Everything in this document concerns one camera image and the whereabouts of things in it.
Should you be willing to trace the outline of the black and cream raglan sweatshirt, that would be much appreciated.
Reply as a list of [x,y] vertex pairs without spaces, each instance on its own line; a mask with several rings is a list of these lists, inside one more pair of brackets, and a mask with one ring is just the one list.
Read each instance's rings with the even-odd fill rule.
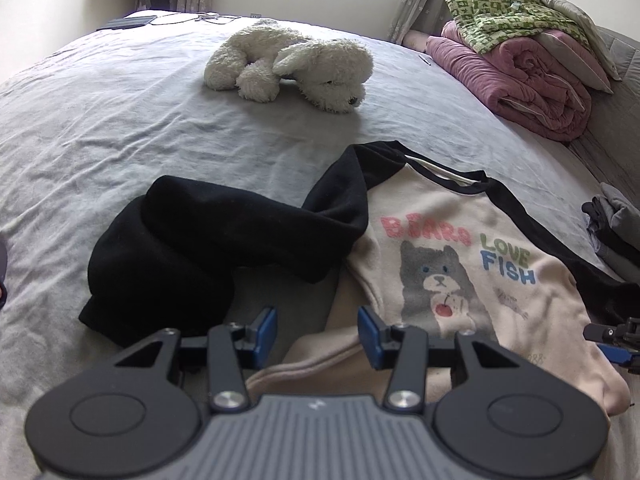
[[79,318],[122,347],[163,328],[204,335],[228,314],[242,278],[341,281],[326,328],[250,378],[268,393],[371,393],[385,377],[358,341],[367,304],[388,324],[431,337],[464,330],[548,370],[606,414],[631,397],[582,331],[639,307],[635,284],[613,280],[532,218],[499,181],[459,172],[396,141],[346,148],[293,207],[239,188],[158,178],[93,249]]

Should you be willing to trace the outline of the top grey folded garment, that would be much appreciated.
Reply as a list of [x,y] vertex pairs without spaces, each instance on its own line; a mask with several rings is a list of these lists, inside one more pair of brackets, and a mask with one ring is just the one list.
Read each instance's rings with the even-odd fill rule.
[[596,200],[604,213],[606,226],[625,243],[640,249],[639,209],[613,185],[601,182],[600,190]]

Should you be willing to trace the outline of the green patterned blanket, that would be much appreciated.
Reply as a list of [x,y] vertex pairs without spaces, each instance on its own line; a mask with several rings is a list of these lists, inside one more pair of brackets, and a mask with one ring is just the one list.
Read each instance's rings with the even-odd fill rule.
[[463,41],[478,54],[546,29],[577,32],[568,18],[539,0],[447,0],[447,6]]

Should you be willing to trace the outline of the grey padded headboard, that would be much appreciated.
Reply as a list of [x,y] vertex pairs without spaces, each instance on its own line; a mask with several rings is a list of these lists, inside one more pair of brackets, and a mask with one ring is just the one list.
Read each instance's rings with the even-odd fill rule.
[[601,182],[615,186],[639,203],[639,43],[602,27],[600,34],[620,75],[611,94],[594,92],[592,111],[582,136],[570,150]]

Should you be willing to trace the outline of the grey pink pillow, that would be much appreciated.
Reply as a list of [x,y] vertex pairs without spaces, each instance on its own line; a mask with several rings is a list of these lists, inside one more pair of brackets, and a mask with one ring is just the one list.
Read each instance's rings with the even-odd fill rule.
[[577,32],[546,29],[534,37],[584,86],[612,94],[611,81],[620,81],[610,48],[590,16],[567,0],[539,0],[577,26]]

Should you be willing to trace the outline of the white plush dog toy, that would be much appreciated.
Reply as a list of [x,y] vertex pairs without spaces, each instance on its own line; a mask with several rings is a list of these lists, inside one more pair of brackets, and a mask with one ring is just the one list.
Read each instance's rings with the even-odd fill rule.
[[373,73],[370,51],[348,39],[316,39],[273,20],[259,20],[224,41],[207,61],[203,80],[215,91],[269,103],[292,80],[303,97],[330,113],[349,113]]

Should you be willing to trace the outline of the grey bed sheet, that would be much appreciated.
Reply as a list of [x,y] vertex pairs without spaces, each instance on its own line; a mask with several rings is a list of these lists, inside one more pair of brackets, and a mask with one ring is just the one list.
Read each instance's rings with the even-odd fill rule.
[[448,167],[484,170],[573,252],[593,259],[580,206],[598,181],[563,145],[496,117],[416,52],[369,40],[374,72],[356,112],[317,110],[293,87],[270,104],[213,92],[206,61],[242,22],[166,18],[95,32],[1,87],[1,474],[38,472],[30,406],[111,356],[79,322],[94,244],[164,174],[294,206],[346,146],[397,140]]

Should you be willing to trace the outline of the pink folded quilt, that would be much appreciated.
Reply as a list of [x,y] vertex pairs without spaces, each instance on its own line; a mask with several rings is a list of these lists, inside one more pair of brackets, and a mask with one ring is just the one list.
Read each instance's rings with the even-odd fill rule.
[[494,114],[538,136],[568,143],[581,136],[591,114],[582,82],[538,41],[516,37],[478,54],[455,22],[425,40],[425,52]]

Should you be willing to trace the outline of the black folded garment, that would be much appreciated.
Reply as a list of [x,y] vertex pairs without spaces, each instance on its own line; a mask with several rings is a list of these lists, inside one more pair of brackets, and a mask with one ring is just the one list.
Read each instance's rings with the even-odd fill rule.
[[586,230],[596,255],[625,281],[638,283],[639,249],[625,243],[606,226],[596,196],[582,204],[582,212],[586,216]]

